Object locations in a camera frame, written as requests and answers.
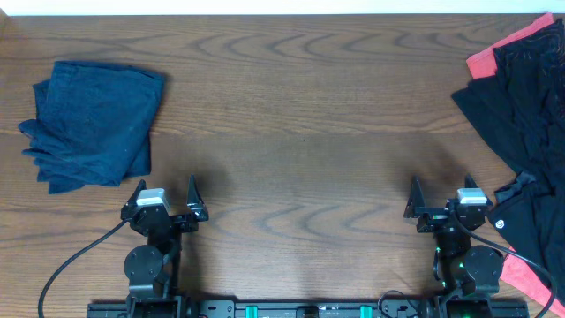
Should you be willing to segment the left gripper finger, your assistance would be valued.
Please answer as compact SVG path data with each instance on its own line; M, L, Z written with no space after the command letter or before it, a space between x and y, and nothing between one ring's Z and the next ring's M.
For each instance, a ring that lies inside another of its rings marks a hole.
M133 194L132 194L131 197L128 199L128 201L125 203L125 206L126 206L127 208L136 207L136 206L137 206L137 199L138 199L140 193L141 193L143 190L146 190L146 189L147 189L146 181L145 181L144 179L141 179L141 180L139 181L139 183L137 184L137 186L136 186L136 188L135 188Z
M196 221L208 220L207 206L201 198L198 187L196 185L195 176L193 174L189 178L186 205L193 213L194 219Z

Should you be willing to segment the black t-shirt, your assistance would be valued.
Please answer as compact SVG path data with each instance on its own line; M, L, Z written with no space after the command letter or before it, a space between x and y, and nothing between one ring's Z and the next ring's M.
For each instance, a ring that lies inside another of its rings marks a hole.
M544 267L564 299L564 120L549 89L475 79L452 98L515 173L495 193L490 223L523 257Z

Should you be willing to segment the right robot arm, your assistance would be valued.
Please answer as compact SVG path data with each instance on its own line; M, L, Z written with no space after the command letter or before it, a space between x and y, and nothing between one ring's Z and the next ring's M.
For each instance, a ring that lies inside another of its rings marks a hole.
M443 207L426 205L420 181L411 181L403 217L415 219L419 233L436 242L433 276L444 291L420 302L421 317L492 317L490 296L500 289L502 254L490 246L473 245L471 234L485 223L492 206L471 176Z

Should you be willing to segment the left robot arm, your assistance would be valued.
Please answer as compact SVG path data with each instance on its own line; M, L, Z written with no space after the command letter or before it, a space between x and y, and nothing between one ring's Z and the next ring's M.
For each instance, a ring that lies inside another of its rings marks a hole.
M165 190L148 189L141 180L120 212L122 221L147 238L145 245L133 248L124 259L124 273L129 280L127 318L193 318L199 306L177 288L182 235L195 232L209 219L195 177L188 181L188 212L171 215Z

